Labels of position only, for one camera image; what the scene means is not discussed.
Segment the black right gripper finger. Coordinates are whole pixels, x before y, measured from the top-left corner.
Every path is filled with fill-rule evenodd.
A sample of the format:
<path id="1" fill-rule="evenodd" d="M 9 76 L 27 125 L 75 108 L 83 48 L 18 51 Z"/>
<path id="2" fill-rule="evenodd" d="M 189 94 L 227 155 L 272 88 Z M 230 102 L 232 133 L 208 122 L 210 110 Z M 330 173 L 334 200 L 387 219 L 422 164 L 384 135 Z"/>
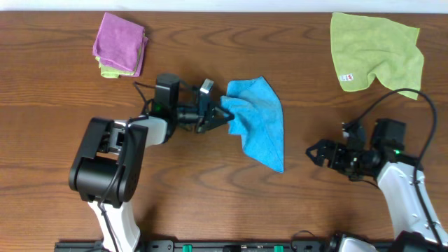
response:
<path id="1" fill-rule="evenodd" d="M 306 154 L 326 154 L 333 153 L 337 150 L 338 143 L 336 141 L 321 139 L 314 145 L 306 149 Z"/>
<path id="2" fill-rule="evenodd" d="M 306 155 L 317 166 L 322 167 L 324 162 L 327 161 L 327 167 L 333 166 L 335 159 L 335 150 L 330 148 L 308 148 Z"/>

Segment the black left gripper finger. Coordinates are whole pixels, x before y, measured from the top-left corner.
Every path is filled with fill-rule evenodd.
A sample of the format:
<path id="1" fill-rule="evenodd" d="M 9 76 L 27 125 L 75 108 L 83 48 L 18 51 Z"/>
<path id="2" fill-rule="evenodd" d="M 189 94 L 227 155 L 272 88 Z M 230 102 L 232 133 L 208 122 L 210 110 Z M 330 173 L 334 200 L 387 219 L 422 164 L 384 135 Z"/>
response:
<path id="1" fill-rule="evenodd" d="M 214 111 L 203 118 L 201 123 L 197 126 L 197 133 L 204 134 L 205 132 L 225 125 L 233 119 L 234 115 L 232 113 Z"/>
<path id="2" fill-rule="evenodd" d="M 232 118 L 234 116 L 229 110 L 223 108 L 217 101 L 211 101 L 210 108 L 213 111 L 214 116 L 221 116 L 223 118 Z"/>

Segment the blue microfiber cloth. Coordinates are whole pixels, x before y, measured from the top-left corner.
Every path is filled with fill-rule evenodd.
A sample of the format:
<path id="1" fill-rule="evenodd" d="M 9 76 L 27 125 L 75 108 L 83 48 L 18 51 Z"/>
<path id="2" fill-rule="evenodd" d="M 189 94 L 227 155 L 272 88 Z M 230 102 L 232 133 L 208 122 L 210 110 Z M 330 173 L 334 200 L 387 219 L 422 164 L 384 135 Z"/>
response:
<path id="1" fill-rule="evenodd" d="M 243 152 L 283 173 L 284 113 L 279 98 L 264 77 L 230 81 L 220 104 L 234 115 L 229 122 L 229 133 L 241 137 Z"/>

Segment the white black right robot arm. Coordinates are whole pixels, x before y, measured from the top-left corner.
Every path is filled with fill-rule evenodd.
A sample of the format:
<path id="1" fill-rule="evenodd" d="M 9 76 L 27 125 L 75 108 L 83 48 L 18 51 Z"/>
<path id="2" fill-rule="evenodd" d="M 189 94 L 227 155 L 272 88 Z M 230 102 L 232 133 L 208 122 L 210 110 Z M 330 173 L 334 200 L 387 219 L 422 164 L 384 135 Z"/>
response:
<path id="1" fill-rule="evenodd" d="M 317 166 L 327 167 L 359 182 L 372 177 L 381 190 L 393 224 L 395 241 L 390 251 L 446 251 L 444 230 L 426 187 L 425 176 L 415 157 L 400 148 L 380 142 L 365 150 L 362 146 L 322 139 L 308 147 L 306 155 Z"/>

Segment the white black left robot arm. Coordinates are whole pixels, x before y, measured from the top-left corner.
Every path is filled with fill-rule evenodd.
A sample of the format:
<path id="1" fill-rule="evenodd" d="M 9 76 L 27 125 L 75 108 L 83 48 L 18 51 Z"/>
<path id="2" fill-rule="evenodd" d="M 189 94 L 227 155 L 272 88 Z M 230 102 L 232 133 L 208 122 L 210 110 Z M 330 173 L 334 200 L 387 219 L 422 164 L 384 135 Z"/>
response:
<path id="1" fill-rule="evenodd" d="M 166 143 L 176 128 L 203 134 L 234 119 L 211 98 L 214 82 L 189 86 L 174 73 L 157 75 L 155 96 L 139 116 L 92 118 L 69 173 L 69 187 L 95 212 L 103 234 L 98 251 L 144 251 L 131 198 L 145 150 Z"/>

